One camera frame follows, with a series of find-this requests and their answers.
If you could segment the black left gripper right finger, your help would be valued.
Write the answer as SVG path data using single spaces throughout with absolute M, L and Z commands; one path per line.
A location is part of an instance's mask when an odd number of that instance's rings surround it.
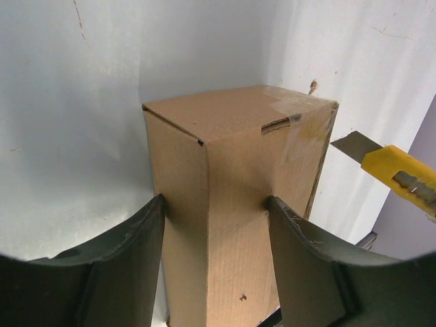
M 435 254 L 362 249 L 266 200 L 284 326 L 434 326 Z

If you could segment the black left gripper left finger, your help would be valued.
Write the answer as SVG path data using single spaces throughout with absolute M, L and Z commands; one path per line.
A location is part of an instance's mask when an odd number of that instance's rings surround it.
M 53 258 L 1 256 L 2 326 L 150 326 L 165 200 Z

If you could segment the yellow utility knife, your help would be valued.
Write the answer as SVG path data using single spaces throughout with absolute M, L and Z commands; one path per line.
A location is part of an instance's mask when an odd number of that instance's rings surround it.
M 435 221 L 435 170 L 430 166 L 395 145 L 381 146 L 358 131 L 331 145 Z

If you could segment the brown cardboard express box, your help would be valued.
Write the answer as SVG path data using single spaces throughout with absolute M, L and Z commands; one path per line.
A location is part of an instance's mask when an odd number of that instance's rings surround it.
M 266 85 L 143 105 L 171 326 L 257 326 L 279 308 L 265 201 L 309 215 L 338 108 Z

